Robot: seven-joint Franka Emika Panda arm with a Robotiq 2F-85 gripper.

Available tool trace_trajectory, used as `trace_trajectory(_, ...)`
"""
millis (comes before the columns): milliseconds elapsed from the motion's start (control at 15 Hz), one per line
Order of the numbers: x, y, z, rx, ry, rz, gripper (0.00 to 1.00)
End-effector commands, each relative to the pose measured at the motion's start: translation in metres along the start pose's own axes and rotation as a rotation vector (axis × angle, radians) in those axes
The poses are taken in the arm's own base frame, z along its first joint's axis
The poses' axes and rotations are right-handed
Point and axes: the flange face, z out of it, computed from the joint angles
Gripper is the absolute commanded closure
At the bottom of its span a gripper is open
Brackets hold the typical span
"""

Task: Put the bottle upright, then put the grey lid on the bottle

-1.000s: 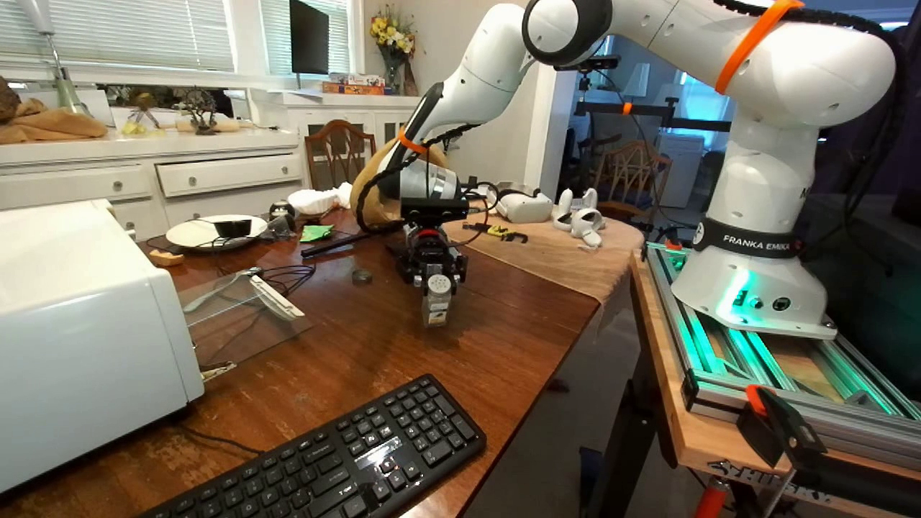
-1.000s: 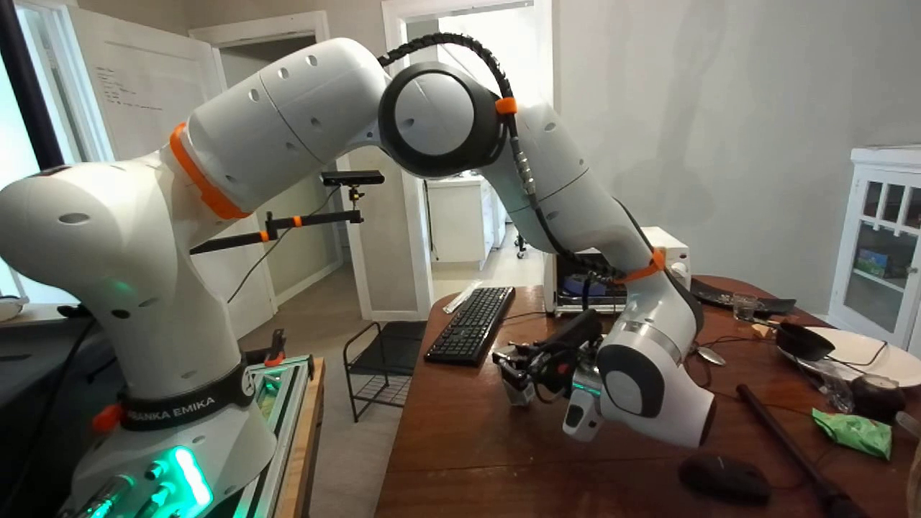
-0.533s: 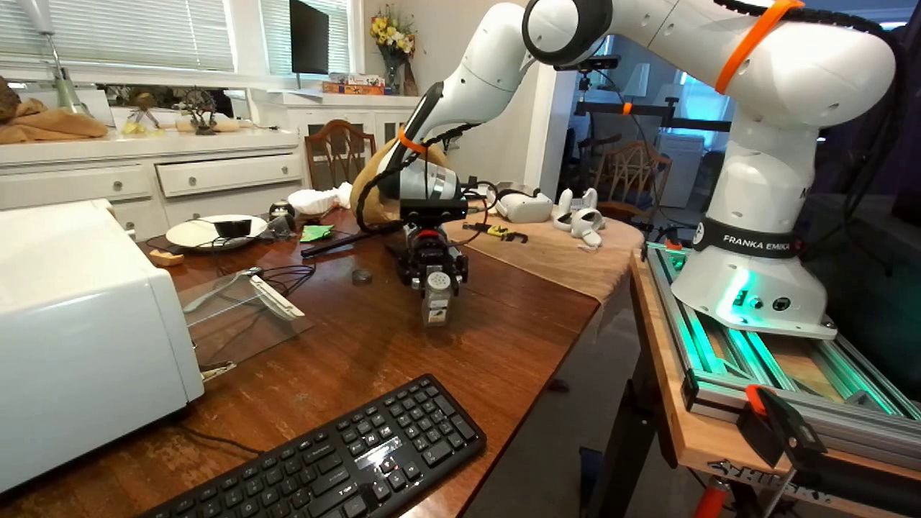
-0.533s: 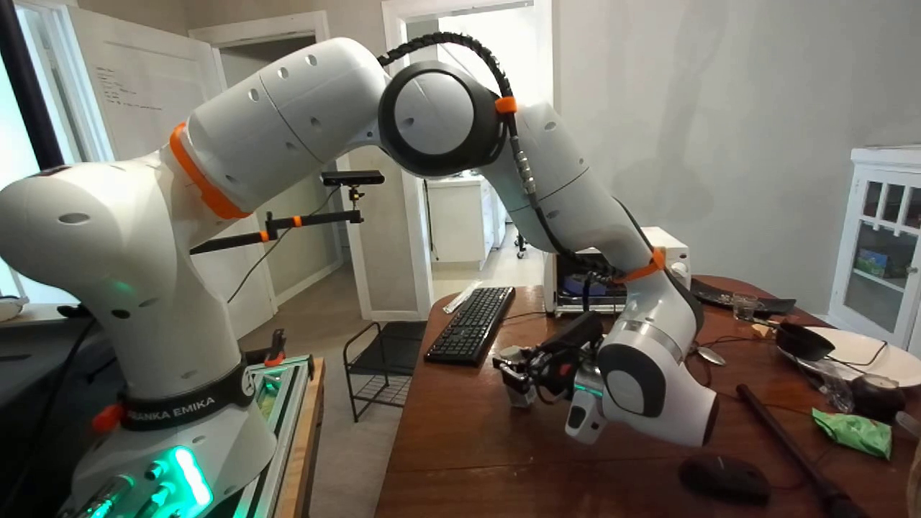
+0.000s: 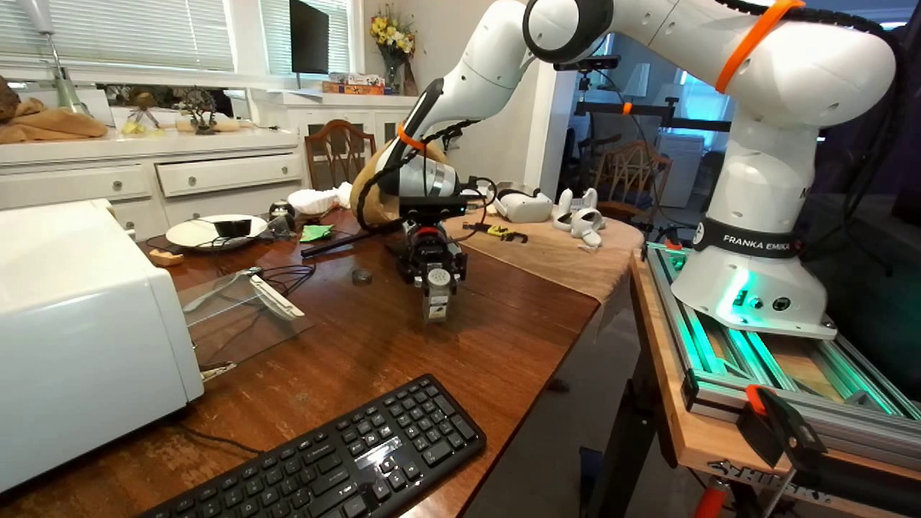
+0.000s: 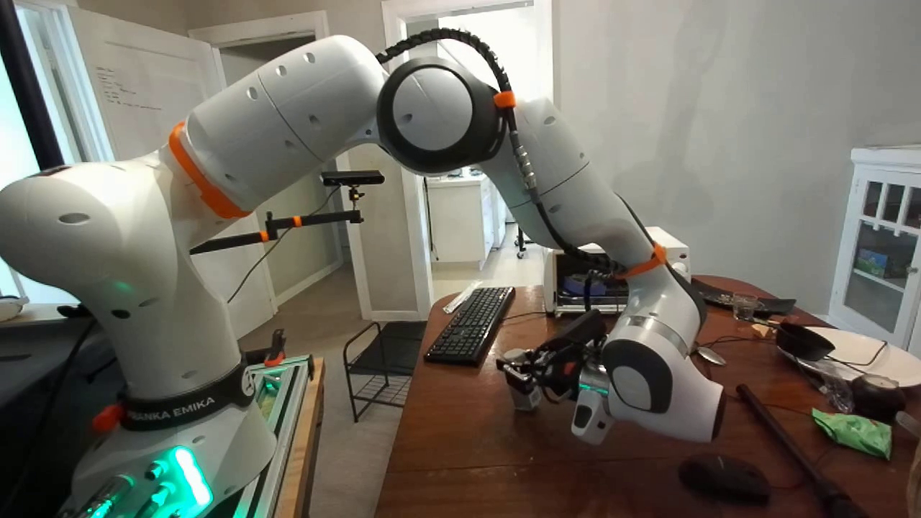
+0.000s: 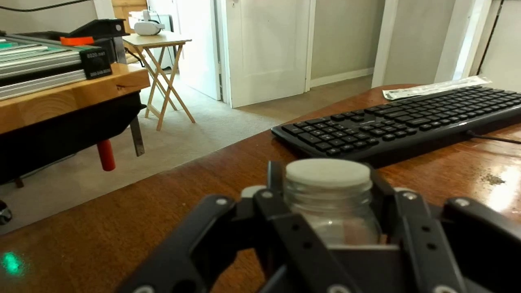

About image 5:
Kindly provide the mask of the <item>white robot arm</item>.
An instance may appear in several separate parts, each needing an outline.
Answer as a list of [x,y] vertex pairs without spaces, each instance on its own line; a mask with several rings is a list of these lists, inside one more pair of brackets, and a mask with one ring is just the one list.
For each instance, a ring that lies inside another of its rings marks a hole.
[[735,100],[723,169],[670,295],[729,328],[829,341],[826,289],[800,266],[795,223],[817,135],[895,93],[895,46],[869,21],[807,0],[495,0],[378,159],[385,191],[434,200],[430,135],[495,116],[532,60],[572,64],[608,36]]

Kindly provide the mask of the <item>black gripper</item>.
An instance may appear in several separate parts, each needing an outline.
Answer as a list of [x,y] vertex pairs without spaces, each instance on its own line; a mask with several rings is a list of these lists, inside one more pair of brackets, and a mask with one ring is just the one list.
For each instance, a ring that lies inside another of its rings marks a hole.
[[[449,274],[449,296],[460,295],[467,277],[467,253],[440,224],[411,224],[405,230],[405,247],[397,253],[397,272],[405,282],[421,286],[433,267]],[[430,292],[417,289],[421,313],[430,313]]]

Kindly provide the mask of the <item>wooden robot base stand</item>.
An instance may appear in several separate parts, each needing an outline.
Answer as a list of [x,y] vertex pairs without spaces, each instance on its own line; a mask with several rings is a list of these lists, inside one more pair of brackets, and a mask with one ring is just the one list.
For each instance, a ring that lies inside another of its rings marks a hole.
[[630,256],[640,359],[585,518],[626,515],[652,449],[709,477],[696,518],[795,497],[921,518],[918,404],[843,338],[765,338],[690,310],[670,296],[683,266],[666,244]]

